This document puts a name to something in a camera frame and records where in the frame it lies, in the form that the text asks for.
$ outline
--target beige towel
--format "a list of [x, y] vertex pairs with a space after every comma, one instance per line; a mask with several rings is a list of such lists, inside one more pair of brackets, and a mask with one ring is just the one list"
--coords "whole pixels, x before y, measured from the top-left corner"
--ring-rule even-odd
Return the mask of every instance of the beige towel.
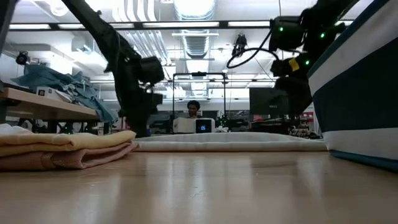
[[78, 134], [34, 134], [21, 131], [0, 135], [0, 157], [26, 152], [76, 151], [79, 149], [99, 149], [117, 146], [136, 137], [132, 131], [121, 131], [107, 136], [89, 133]]
[[80, 149], [73, 152], [28, 152], [0, 157], [0, 170], [86, 169], [120, 159], [137, 147], [125, 142], [102, 149]]

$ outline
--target table surface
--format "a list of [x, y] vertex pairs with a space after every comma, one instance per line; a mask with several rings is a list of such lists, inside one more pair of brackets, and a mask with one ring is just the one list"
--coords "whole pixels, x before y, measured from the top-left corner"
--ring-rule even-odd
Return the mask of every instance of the table surface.
[[0, 223], [398, 223], [398, 176], [327, 152], [132, 153], [0, 173]]
[[5, 88], [0, 98], [17, 100], [17, 106], [7, 107], [7, 116], [32, 119], [98, 119], [96, 111], [85, 106], [53, 100], [13, 88]]

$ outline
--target man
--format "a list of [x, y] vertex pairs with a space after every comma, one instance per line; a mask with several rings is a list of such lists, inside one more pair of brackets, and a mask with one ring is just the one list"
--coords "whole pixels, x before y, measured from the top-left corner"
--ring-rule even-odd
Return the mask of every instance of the man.
[[191, 100], [188, 102], [187, 105], [188, 112], [189, 112], [189, 118], [201, 118], [201, 116], [198, 116], [198, 110], [200, 109], [200, 104], [196, 100]]

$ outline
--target blue cloth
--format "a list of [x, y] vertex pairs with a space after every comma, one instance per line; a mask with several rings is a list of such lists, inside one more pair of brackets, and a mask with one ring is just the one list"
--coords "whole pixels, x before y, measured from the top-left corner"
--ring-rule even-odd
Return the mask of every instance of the blue cloth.
[[76, 75], [64, 75], [43, 65], [26, 65], [24, 75], [11, 80], [33, 91], [36, 91], [37, 87], [47, 86], [68, 93], [74, 101], [94, 109], [102, 122], [113, 123], [118, 118], [116, 113], [109, 110], [103, 101], [98, 99], [98, 91], [82, 72]]

